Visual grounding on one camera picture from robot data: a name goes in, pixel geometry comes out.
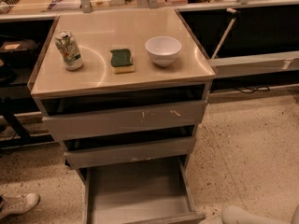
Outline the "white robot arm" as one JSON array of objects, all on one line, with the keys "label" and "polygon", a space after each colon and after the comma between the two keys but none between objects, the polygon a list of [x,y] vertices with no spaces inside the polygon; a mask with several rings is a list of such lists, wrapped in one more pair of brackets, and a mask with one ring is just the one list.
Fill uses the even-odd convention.
[{"label": "white robot arm", "polygon": [[200,224],[299,224],[299,205],[295,208],[290,222],[254,215],[240,207],[225,207],[219,217],[205,219]]}]

